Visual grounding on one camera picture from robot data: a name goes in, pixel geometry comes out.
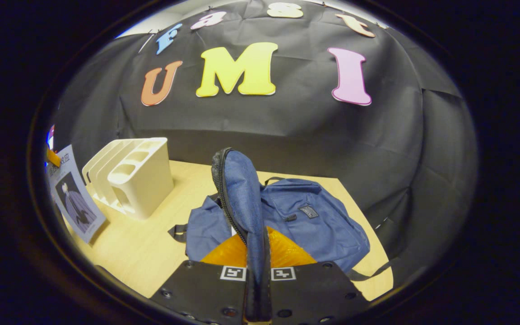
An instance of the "black backdrop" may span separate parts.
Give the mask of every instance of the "black backdrop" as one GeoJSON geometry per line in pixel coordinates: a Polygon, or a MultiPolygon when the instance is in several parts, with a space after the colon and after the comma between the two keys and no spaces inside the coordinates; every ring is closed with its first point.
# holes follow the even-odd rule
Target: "black backdrop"
{"type": "MultiPolygon", "coordinates": [[[[110,42],[61,97],[52,120],[56,149],[72,144],[81,168],[111,140],[165,136],[172,160],[210,164],[214,152],[229,146],[260,171],[337,177],[389,258],[399,258],[395,286],[413,280],[444,253],[471,203],[477,145],[465,100],[448,73],[395,29],[358,18],[376,35],[364,37],[335,16],[343,12],[304,1],[292,1],[303,17],[274,18],[266,13],[272,2],[236,2],[184,19],[159,55],[156,39],[167,27],[151,39],[110,42]],[[227,12],[223,21],[190,30],[218,11],[227,12]],[[237,58],[256,42],[279,46],[271,62],[274,95],[196,96],[202,52],[223,46],[237,58]],[[367,58],[370,105],[332,97],[338,69],[329,47],[367,58]],[[167,98],[143,105],[145,74],[178,60],[167,98]]],[[[156,84],[162,80],[163,73],[156,84]]]]}
{"type": "MultiPolygon", "coordinates": [[[[473,104],[483,181],[462,245],[468,248],[440,279],[380,321],[520,322],[520,2],[382,4],[455,57],[455,76],[473,104]]],[[[64,63],[136,6],[136,1],[0,4],[0,85],[9,87],[5,96],[0,87],[0,324],[99,322],[84,307],[106,310],[101,300],[87,298],[89,284],[56,258],[37,228],[25,191],[25,142],[35,107],[64,63]],[[66,278],[70,283],[62,284],[66,278]]],[[[115,312],[121,316],[123,310],[103,315],[115,312]]]]}

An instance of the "black zipper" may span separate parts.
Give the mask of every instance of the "black zipper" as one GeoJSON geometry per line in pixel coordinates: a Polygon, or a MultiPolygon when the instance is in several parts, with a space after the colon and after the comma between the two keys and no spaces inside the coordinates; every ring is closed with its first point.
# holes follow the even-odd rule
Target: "black zipper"
{"type": "Polygon", "coordinates": [[[220,181],[222,183],[221,183],[220,188],[218,189],[218,195],[220,197],[220,202],[222,203],[222,210],[224,211],[224,214],[226,215],[227,219],[229,220],[230,224],[232,225],[232,227],[234,228],[234,230],[236,231],[236,233],[238,234],[240,239],[242,239],[242,242],[244,243],[244,245],[247,245],[246,239],[244,238],[244,235],[240,231],[240,227],[236,224],[236,222],[234,221],[234,218],[232,217],[232,214],[230,213],[230,209],[228,208],[228,204],[229,203],[227,202],[226,197],[225,197],[225,183],[226,183],[226,181],[225,181],[225,179],[223,177],[224,164],[225,164],[225,161],[226,161],[226,156],[232,150],[233,150],[232,148],[227,148],[225,150],[225,152],[223,153],[223,155],[222,155],[222,159],[220,160],[219,178],[220,178],[220,181]]]}

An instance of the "wooden table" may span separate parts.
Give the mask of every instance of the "wooden table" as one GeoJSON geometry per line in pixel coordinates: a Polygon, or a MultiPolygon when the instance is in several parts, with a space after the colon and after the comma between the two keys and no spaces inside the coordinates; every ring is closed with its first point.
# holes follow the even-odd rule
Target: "wooden table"
{"type": "MultiPolygon", "coordinates": [[[[89,244],[84,243],[67,224],[76,245],[93,264],[101,265],[124,284],[145,297],[151,297],[177,267],[187,259],[186,245],[176,242],[167,231],[188,223],[190,211],[198,208],[207,195],[216,193],[210,166],[170,161],[174,190],[147,220],[136,220],[96,201],[107,218],[89,244]]],[[[354,269],[372,275],[388,261],[374,230],[344,186],[336,178],[258,172],[260,181],[280,176],[317,181],[344,203],[348,215],[367,233],[370,252],[354,269]]],[[[392,269],[362,282],[353,282],[367,300],[392,289],[392,269]]]]}

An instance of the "white plastic holder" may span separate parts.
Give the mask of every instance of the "white plastic holder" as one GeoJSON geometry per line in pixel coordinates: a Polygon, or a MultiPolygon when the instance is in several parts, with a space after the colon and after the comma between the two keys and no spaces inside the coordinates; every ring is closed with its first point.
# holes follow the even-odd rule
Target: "white plastic holder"
{"type": "Polygon", "coordinates": [[[145,139],[107,175],[125,214],[144,220],[173,190],[167,138],[145,139]]]}

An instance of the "black strap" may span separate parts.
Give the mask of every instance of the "black strap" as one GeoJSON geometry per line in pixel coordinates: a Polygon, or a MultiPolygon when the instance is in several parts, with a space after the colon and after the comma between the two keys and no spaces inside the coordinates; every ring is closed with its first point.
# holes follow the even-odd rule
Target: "black strap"
{"type": "Polygon", "coordinates": [[[270,177],[269,179],[267,179],[264,182],[264,186],[268,186],[269,181],[282,181],[282,179],[284,179],[284,177],[278,177],[278,176],[270,177]]]}
{"type": "Polygon", "coordinates": [[[373,278],[374,276],[377,276],[377,275],[381,274],[382,272],[384,272],[384,270],[386,270],[387,268],[389,268],[392,265],[394,265],[395,261],[398,260],[398,259],[399,259],[398,257],[395,257],[394,259],[391,259],[390,261],[384,263],[383,266],[378,268],[378,270],[376,270],[376,272],[374,272],[374,274],[370,275],[370,276],[360,274],[357,271],[354,271],[353,269],[348,271],[346,273],[346,275],[349,277],[349,279],[351,281],[364,281],[364,280],[368,280],[368,279],[373,278]]]}
{"type": "Polygon", "coordinates": [[[176,224],[167,232],[177,242],[185,243],[186,242],[186,230],[188,230],[188,224],[176,224]]]}

